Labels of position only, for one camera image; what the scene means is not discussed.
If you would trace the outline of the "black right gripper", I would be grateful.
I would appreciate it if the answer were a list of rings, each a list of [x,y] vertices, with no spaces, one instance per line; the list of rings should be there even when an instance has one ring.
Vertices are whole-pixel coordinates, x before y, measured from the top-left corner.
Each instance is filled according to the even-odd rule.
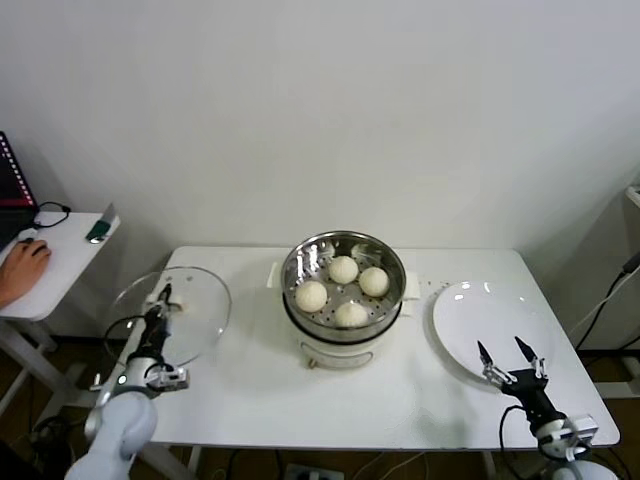
[[[515,336],[515,341],[533,370],[511,371],[510,374],[516,378],[511,381],[511,376],[495,365],[483,343],[477,341],[483,376],[493,386],[501,386],[503,394],[520,402],[531,426],[544,426],[556,420],[564,420],[566,414],[555,408],[545,392],[548,384],[545,359],[539,357],[519,336]]]

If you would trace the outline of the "bare person hand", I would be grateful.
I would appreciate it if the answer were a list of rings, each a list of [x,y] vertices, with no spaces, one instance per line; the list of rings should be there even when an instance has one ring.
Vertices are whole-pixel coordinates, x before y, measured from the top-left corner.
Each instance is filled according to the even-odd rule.
[[[44,240],[18,242],[1,264],[1,307],[26,295],[43,276],[51,257]]]

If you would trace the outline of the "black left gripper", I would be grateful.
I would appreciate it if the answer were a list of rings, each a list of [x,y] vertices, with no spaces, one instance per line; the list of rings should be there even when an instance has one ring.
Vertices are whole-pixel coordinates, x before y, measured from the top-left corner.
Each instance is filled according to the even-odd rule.
[[[135,353],[141,356],[161,356],[167,331],[166,309],[179,309],[180,303],[172,300],[172,284],[166,283],[159,293],[159,300],[147,297],[144,301],[145,328],[140,336]]]

